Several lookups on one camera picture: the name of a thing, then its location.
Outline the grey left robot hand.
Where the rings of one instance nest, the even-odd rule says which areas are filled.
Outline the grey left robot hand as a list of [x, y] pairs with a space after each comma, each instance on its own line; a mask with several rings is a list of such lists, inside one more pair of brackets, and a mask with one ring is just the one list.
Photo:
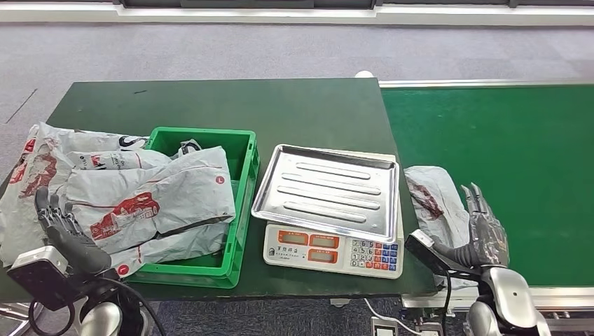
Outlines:
[[40, 187], [34, 196], [38, 222], [46, 241], [54, 246], [76, 273], [97, 275], [111, 268], [111, 257], [83, 233], [71, 202], [61, 202], [57, 194]]

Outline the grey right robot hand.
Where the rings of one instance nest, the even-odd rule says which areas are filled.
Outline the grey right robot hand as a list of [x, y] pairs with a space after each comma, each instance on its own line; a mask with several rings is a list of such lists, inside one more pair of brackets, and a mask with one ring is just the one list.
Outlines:
[[506, 231], [493, 214], [481, 189], [471, 183], [462, 186], [469, 211], [469, 242], [457, 248], [434, 243], [434, 250], [467, 268], [487, 265], [509, 265], [509, 245]]

